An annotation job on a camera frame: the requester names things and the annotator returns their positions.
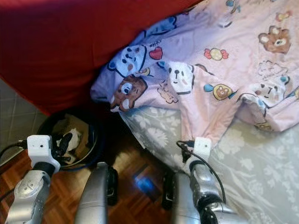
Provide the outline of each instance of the red fabric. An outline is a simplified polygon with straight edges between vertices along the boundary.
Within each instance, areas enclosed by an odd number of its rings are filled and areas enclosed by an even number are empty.
[[[1,0],[1,77],[46,113],[84,103],[96,68],[197,1]]]

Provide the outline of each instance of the floral gray fabric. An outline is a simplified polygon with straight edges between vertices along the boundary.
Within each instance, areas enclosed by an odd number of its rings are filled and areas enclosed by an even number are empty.
[[[121,113],[132,133],[174,170],[182,166],[180,112],[141,107]],[[298,223],[299,126],[266,133],[237,119],[211,152],[228,203],[251,224]]]

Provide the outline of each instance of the pink fabric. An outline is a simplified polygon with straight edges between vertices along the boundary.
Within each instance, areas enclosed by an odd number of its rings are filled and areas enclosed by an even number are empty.
[[[92,98],[112,111],[180,109],[182,139],[214,145],[236,114],[266,131],[297,124],[299,2],[236,2],[204,1],[155,24],[103,68]]]

